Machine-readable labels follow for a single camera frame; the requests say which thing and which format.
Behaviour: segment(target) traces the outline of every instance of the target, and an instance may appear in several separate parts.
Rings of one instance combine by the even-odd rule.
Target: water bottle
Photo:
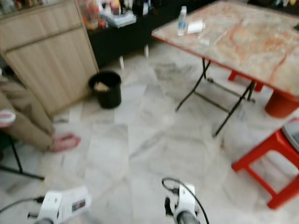
[[[181,12],[178,17],[178,35],[182,36],[185,33],[186,29],[186,15],[187,15],[187,7],[182,6]]]

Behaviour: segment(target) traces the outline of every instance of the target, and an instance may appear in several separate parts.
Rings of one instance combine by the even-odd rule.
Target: tiled floor
[[[273,119],[264,112],[271,90],[254,93],[255,104],[243,102],[213,139],[211,134],[225,118],[224,112],[195,96],[174,112],[199,77],[200,59],[160,43],[150,47],[149,59],[142,51],[124,59],[124,71],[118,63],[109,66],[122,76],[122,104],[115,110],[102,110],[91,98],[57,116],[59,132],[73,131],[82,137],[72,151],[42,154],[19,146],[24,169],[43,174],[46,180],[0,172],[0,207],[50,189],[86,185],[93,195],[92,208],[68,224],[172,224],[165,217],[168,193],[161,179],[173,176],[195,185],[211,224],[299,223],[298,197],[270,210],[266,206],[270,195],[248,174],[231,169],[233,161],[289,119]],[[236,91],[244,89],[227,81],[228,70],[212,66],[208,74]],[[237,100],[206,82],[199,91],[227,106]],[[15,166],[10,150],[3,163]],[[276,189],[298,173],[277,155],[267,156],[254,167]],[[3,213],[0,223],[32,223],[26,220],[30,210],[38,206],[19,205]]]

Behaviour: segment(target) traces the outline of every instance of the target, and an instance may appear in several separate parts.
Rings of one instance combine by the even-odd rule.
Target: beige pants
[[[0,110],[16,113],[12,126],[1,130],[42,151],[53,148],[53,127],[46,112],[33,96],[17,83],[0,77]]]

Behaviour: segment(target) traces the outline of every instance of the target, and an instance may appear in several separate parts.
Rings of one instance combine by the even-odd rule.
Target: black trash bin
[[[99,82],[108,86],[109,90],[95,90],[94,85]],[[88,85],[95,93],[102,108],[112,109],[121,104],[121,77],[114,71],[102,71],[92,76]]]

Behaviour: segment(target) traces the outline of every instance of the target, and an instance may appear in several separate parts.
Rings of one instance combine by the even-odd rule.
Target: marble table top
[[[245,4],[217,2],[187,16],[197,34],[178,36],[178,21],[152,36],[287,95],[299,97],[299,18]]]

